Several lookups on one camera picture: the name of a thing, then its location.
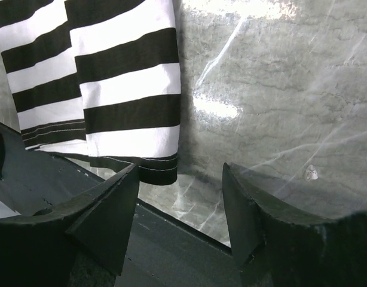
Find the gray marble surface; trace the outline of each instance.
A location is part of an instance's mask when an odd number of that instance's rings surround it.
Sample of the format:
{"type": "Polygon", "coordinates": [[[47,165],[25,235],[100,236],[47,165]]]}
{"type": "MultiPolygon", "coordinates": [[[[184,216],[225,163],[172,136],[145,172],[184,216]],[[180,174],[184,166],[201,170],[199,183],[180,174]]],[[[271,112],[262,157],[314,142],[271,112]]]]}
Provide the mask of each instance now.
{"type": "MultiPolygon", "coordinates": [[[[225,161],[280,178],[267,190],[311,212],[367,209],[367,0],[174,4],[180,174],[168,187],[142,185],[140,198],[227,245],[225,161]]],[[[19,127],[1,59],[0,121],[19,127]]]]}

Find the marble backdrop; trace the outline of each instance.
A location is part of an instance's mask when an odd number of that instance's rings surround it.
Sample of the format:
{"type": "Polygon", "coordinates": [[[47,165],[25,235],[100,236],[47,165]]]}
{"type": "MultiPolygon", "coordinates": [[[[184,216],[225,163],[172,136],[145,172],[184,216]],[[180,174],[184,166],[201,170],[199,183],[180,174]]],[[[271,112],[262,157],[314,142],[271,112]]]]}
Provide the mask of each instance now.
{"type": "MultiPolygon", "coordinates": [[[[367,0],[174,5],[179,179],[142,185],[140,198],[227,245],[224,162],[282,179],[262,186],[310,212],[335,218],[367,209],[367,0]],[[293,182],[318,196],[288,188],[293,182]]],[[[19,127],[1,58],[0,121],[19,127]]]]}

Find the white spot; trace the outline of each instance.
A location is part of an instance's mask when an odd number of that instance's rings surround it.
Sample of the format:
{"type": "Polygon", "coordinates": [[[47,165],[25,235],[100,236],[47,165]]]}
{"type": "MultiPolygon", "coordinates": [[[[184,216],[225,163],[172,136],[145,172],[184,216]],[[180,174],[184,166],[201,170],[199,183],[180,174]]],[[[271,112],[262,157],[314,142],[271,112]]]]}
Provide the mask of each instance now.
{"type": "Polygon", "coordinates": [[[311,164],[305,170],[305,180],[306,181],[315,181],[318,179],[317,171],[315,167],[311,164]]]}

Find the black stripe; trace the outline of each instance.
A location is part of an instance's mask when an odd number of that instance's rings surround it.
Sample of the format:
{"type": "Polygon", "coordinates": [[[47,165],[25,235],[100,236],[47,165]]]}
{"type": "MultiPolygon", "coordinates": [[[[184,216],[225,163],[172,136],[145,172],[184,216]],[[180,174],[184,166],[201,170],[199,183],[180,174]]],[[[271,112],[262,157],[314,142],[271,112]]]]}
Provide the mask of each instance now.
{"type": "Polygon", "coordinates": [[[24,139],[25,146],[33,146],[37,144],[56,144],[58,142],[66,142],[72,141],[74,139],[85,140],[85,131],[84,130],[67,130],[56,133],[49,133],[46,135],[38,135],[32,139],[24,139]]]}
{"type": "Polygon", "coordinates": [[[50,103],[76,99],[77,97],[81,97],[77,74],[13,94],[17,112],[27,111],[50,103]]]}
{"type": "MultiPolygon", "coordinates": [[[[128,163],[122,163],[110,158],[104,157],[91,157],[90,166],[92,167],[104,167],[112,169],[115,172],[120,172],[125,167],[129,166],[128,163]]],[[[140,181],[147,184],[155,185],[169,185],[173,184],[177,180],[177,167],[172,170],[148,170],[140,167],[139,169],[140,181]]]]}
{"type": "Polygon", "coordinates": [[[62,154],[61,152],[48,152],[52,155],[57,155],[58,157],[66,157],[66,158],[73,158],[75,160],[86,161],[89,163],[89,156],[84,154],[62,154]]]}
{"type": "Polygon", "coordinates": [[[90,26],[130,11],[144,0],[69,0],[65,2],[71,28],[90,26]]]}
{"type": "Polygon", "coordinates": [[[177,126],[180,100],[179,94],[167,94],[85,109],[87,134],[177,126]]]}
{"type": "Polygon", "coordinates": [[[84,119],[70,120],[70,121],[60,121],[60,122],[57,122],[57,123],[49,123],[49,124],[41,124],[41,125],[38,125],[36,127],[31,127],[29,129],[22,130],[21,133],[22,133],[22,136],[23,136],[23,135],[27,135],[27,134],[32,134],[33,132],[36,132],[37,130],[47,129],[51,126],[69,127],[72,124],[82,124],[82,126],[77,127],[78,129],[80,127],[84,127],[84,119]]]}
{"type": "Polygon", "coordinates": [[[148,33],[135,41],[98,53],[76,57],[81,83],[104,80],[163,63],[178,62],[175,28],[148,33]]]}
{"type": "Polygon", "coordinates": [[[84,129],[85,123],[84,120],[75,120],[75,121],[64,121],[60,123],[50,123],[50,124],[42,124],[40,126],[31,127],[30,129],[22,130],[23,140],[27,140],[33,138],[35,136],[56,132],[58,130],[76,130],[76,129],[84,129]]]}
{"type": "Polygon", "coordinates": [[[0,28],[30,18],[41,7],[53,0],[4,0],[0,1],[0,28]]]}
{"type": "Polygon", "coordinates": [[[7,73],[19,71],[52,58],[70,48],[68,23],[39,36],[34,42],[2,52],[7,73]]]}
{"type": "Polygon", "coordinates": [[[115,161],[125,161],[128,163],[135,163],[140,166],[141,169],[146,170],[169,170],[177,167],[178,157],[174,154],[170,157],[161,158],[140,158],[140,157],[109,157],[115,161]]]}

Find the black and white striped cloth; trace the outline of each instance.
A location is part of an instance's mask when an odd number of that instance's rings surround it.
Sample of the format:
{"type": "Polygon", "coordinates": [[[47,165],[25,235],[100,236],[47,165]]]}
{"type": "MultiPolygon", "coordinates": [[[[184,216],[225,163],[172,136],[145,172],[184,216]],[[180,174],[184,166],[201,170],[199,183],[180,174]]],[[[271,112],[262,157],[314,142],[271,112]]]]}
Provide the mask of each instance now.
{"type": "Polygon", "coordinates": [[[27,149],[176,180],[172,0],[0,0],[0,49],[27,149]]]}

